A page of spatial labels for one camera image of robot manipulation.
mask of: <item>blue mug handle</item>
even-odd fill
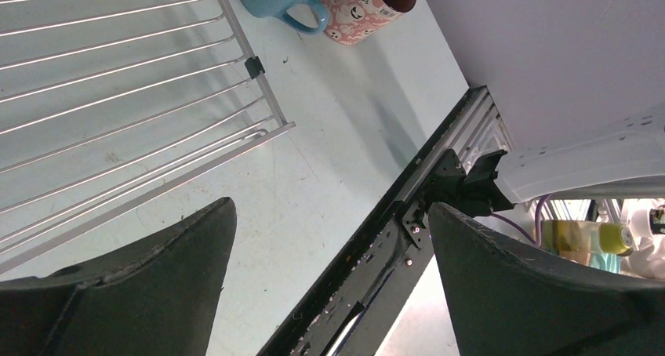
[[[328,26],[328,20],[330,19],[330,13],[328,9],[321,3],[319,0],[304,0],[302,3],[310,6],[314,15],[316,16],[316,21],[318,26],[316,28],[308,27],[305,24],[302,24],[296,19],[293,19],[286,11],[282,15],[277,17],[287,23],[290,27],[295,29],[298,32],[302,32],[306,35],[316,35],[317,33],[323,32],[325,27]]]

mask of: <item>bottle cap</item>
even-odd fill
[[[634,244],[630,229],[620,224],[602,224],[598,228],[598,238],[602,251],[611,254],[623,254]]]

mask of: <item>table surface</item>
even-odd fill
[[[2,279],[45,276],[228,196],[238,229],[208,354],[255,354],[468,88],[425,0],[352,47],[231,4],[297,127]]]

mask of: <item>bottle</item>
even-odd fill
[[[592,221],[543,221],[542,248],[556,252],[624,254],[633,247],[630,230],[621,224]]]

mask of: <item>wire rack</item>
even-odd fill
[[[0,0],[0,15],[0,273],[294,126],[228,0]]]

